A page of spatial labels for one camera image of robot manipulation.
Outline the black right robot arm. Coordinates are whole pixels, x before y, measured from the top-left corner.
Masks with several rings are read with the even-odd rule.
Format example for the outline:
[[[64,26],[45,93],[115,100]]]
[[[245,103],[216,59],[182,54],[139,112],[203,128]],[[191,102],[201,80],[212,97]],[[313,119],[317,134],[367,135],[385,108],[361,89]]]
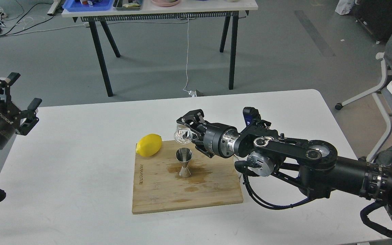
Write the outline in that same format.
[[[338,155],[326,142],[286,138],[271,130],[269,121],[262,120],[254,107],[243,109],[246,127],[210,123],[202,110],[193,110],[177,119],[175,140],[193,143],[208,157],[232,156],[246,158],[234,163],[244,179],[250,197],[270,210],[284,210],[329,198],[333,190],[373,199],[360,212],[364,225],[392,238],[392,156],[384,153],[383,162],[364,162]],[[306,199],[290,205],[274,205],[263,200],[252,189],[249,177],[274,176],[298,187]]]

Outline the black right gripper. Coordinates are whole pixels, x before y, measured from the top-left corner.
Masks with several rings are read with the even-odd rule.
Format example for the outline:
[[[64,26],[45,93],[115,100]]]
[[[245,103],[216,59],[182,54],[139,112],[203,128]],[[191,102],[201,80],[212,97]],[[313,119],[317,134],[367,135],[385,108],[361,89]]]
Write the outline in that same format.
[[[225,124],[207,124],[203,110],[192,110],[176,120],[177,124],[189,128],[196,135],[204,135],[195,139],[195,148],[209,158],[215,155],[229,158],[235,154],[234,145],[240,137],[235,127]]]

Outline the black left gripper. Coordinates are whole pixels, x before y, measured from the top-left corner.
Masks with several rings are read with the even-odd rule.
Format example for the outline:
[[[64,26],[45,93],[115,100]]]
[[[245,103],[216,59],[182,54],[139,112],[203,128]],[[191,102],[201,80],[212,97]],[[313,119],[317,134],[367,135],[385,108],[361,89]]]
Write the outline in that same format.
[[[0,113],[14,116],[14,127],[0,115],[0,150],[4,149],[8,141],[16,133],[28,135],[39,122],[37,109],[42,99],[34,98],[26,110],[21,111],[11,100],[10,87],[20,78],[20,74],[12,72],[7,78],[0,78]]]

